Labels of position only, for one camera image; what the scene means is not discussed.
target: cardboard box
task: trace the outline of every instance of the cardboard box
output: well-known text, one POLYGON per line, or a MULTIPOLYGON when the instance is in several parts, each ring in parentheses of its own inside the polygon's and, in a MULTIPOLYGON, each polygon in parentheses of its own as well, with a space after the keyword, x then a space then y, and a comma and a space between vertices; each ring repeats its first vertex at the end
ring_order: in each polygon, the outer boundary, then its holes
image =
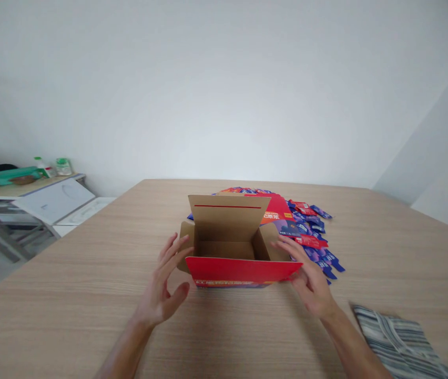
POLYGON ((190 273, 197 286, 263 288, 301 267, 270 245, 278 240, 276 226, 260 226, 269 197, 219 195, 190 195, 194 223, 184 221, 180 227, 181 237, 190 236, 182 249, 195 250, 178 268, 190 273))

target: wooden table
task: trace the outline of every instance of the wooden table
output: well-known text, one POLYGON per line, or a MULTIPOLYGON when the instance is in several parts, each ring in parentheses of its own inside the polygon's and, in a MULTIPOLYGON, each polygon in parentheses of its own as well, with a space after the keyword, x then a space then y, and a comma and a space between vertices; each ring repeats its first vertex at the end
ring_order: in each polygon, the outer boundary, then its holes
MULTIPOLYGON (((0 378, 91 377, 137 305, 157 254, 189 213, 188 194, 265 188, 335 216, 331 286, 354 302, 421 323, 448 364, 448 226, 371 190, 288 183, 147 180, 0 283, 0 378)), ((188 275, 174 272, 170 289, 188 275)), ((339 377, 320 323, 288 283, 193 288, 159 326, 144 377, 339 377)))

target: red packaging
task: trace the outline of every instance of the red packaging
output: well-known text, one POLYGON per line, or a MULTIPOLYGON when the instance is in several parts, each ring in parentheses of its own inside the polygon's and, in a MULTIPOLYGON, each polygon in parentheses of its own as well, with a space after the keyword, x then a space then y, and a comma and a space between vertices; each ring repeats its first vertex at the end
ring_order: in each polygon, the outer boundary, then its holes
POLYGON ((318 250, 323 247, 328 247, 328 243, 326 241, 318 240, 316 237, 306 234, 301 234, 301 237, 296 237, 294 240, 300 245, 313 247, 318 250))
POLYGON ((245 194, 245 196, 271 198, 261 225, 274 223, 278 233, 287 237, 299 237, 301 235, 291 210, 282 196, 279 194, 245 194))
POLYGON ((307 216, 318 216, 318 213, 315 212, 312 208, 310 208, 310 205, 304 202, 295 202, 293 200, 289 200, 292 204, 296 205, 296 209, 299 213, 302 213, 307 216))

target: finger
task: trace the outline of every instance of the finger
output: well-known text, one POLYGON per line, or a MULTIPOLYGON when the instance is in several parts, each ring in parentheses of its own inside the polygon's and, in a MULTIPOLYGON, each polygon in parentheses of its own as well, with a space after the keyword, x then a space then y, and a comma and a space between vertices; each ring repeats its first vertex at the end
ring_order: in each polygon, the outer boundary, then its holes
POLYGON ((174 234, 172 234, 168 240, 166 241, 166 244, 163 246, 163 248, 161 249, 161 252, 159 253, 159 258, 158 258, 158 262, 162 261, 162 258, 166 255, 166 252, 168 251, 168 249, 173 245, 173 242, 177 239, 177 232, 175 232, 174 234))
POLYGON ((294 278, 291 283, 305 305, 313 304, 315 295, 307 288, 307 284, 301 276, 294 278))
POLYGON ((177 287, 175 292, 173 292, 173 295, 164 302, 163 308, 166 320, 173 316, 173 313, 175 313, 175 311, 181 306, 181 304, 187 298, 188 293, 189 293, 189 283, 187 282, 182 283, 177 287))
POLYGON ((177 241, 175 241, 172 246, 167 250, 166 254, 162 257, 160 267, 163 267, 166 262, 168 262, 171 257, 173 257, 177 251, 180 249, 180 247, 189 239, 189 235, 185 235, 184 237, 179 238, 177 241))
POLYGON ((279 241, 277 242, 277 246, 281 249, 285 250, 289 254, 291 254, 298 262, 303 263, 303 269, 310 275, 310 272, 313 272, 315 269, 319 269, 318 264, 312 262, 304 252, 303 246, 299 243, 287 238, 285 236, 279 236, 279 241))
POLYGON ((303 248, 301 245, 299 245, 297 242, 294 242, 290 238, 287 238, 289 241, 276 242, 276 247, 280 248, 290 255, 294 257, 298 262, 303 263, 301 266, 302 270, 306 273, 306 276, 308 277, 308 282, 310 282, 311 288, 315 285, 317 287, 317 283, 321 280, 321 275, 323 276, 320 267, 318 264, 312 262, 304 253, 303 248))
POLYGON ((175 254, 171 259, 160 269, 160 277, 162 280, 168 279, 171 272, 177 267, 177 265, 182 262, 189 254, 194 251, 194 247, 189 247, 182 250, 178 254, 175 254))
POLYGON ((171 295, 168 292, 168 281, 165 281, 163 289, 162 289, 162 295, 164 296, 164 298, 170 298, 171 295))
POLYGON ((292 257, 298 261, 298 262, 306 262, 307 260, 309 261, 306 253, 304 252, 303 248, 301 247, 301 245, 298 245, 296 242, 292 241, 290 238, 287 238, 289 241, 295 243, 296 245, 291 245, 290 243, 288 243, 287 241, 284 241, 283 238, 280 238, 282 236, 279 236, 279 240, 275 241, 273 243, 273 246, 276 248, 279 248, 281 250, 284 250, 285 252, 287 252, 288 254, 292 255, 292 257))

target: person's right hand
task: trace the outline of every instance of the person's right hand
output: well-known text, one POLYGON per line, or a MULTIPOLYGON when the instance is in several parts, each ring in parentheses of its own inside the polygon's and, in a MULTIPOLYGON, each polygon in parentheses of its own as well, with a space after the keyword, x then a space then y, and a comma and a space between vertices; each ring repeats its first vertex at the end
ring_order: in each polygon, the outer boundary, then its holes
POLYGON ((331 295, 322 269, 307 257, 300 244, 282 235, 278 239, 272 243, 274 247, 284 250, 296 261, 303 263, 300 270, 291 277, 291 282, 308 311, 321 320, 333 316, 338 305, 331 295))

